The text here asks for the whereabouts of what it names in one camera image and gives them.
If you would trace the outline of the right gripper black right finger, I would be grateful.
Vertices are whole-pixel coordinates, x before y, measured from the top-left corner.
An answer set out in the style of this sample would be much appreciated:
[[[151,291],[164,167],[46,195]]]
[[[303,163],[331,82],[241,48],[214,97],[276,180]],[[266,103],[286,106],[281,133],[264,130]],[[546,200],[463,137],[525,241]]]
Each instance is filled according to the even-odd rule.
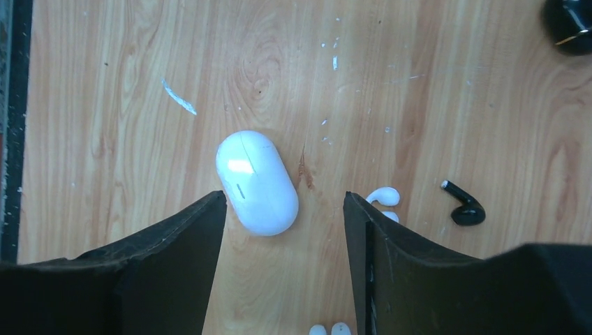
[[[437,244],[356,193],[343,200],[359,334],[590,334],[591,247],[487,259]]]

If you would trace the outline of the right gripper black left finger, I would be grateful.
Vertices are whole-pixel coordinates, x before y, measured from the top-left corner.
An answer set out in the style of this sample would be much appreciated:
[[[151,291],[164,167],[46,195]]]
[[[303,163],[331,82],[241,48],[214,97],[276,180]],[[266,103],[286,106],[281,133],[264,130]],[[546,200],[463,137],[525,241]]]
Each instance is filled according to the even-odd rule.
[[[200,334],[225,228],[213,191],[73,258],[1,263],[2,334]]]

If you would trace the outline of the white earbud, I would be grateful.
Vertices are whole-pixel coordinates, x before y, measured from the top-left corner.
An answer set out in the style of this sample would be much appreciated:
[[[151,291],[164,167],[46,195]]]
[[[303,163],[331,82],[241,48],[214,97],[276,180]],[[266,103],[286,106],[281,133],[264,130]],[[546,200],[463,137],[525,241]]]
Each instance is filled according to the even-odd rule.
[[[400,203],[401,196],[397,189],[390,186],[383,186],[372,191],[366,196],[366,201],[370,204],[377,202],[384,207],[395,207]],[[381,210],[384,216],[395,223],[400,223],[399,216],[392,210]]]
[[[313,325],[309,330],[309,335],[352,335],[352,332],[346,323],[338,322],[333,324],[330,330],[324,325]]]

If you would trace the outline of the white earbud charging case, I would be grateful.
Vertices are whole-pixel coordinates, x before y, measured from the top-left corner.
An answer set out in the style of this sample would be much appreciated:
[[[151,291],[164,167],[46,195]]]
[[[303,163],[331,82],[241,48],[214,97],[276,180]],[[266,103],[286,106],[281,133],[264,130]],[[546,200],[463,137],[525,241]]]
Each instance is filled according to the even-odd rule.
[[[274,143],[257,131],[238,131],[220,143],[216,171],[239,222],[252,234],[288,230],[299,198]]]

